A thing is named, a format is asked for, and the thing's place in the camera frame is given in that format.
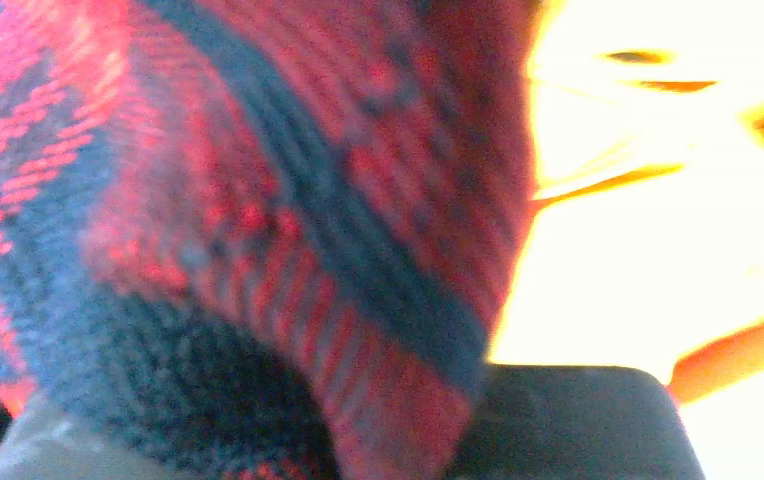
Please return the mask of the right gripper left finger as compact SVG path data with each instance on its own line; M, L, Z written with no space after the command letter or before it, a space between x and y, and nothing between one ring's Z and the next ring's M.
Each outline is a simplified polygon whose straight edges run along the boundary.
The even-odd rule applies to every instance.
M134 395L28 395L0 437L0 479L208 479L187 433Z

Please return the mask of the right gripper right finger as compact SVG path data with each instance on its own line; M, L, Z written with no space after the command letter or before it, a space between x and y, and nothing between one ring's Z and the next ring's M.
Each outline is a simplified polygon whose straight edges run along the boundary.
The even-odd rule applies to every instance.
M677 408L640 370L496 365L451 479L701 479Z

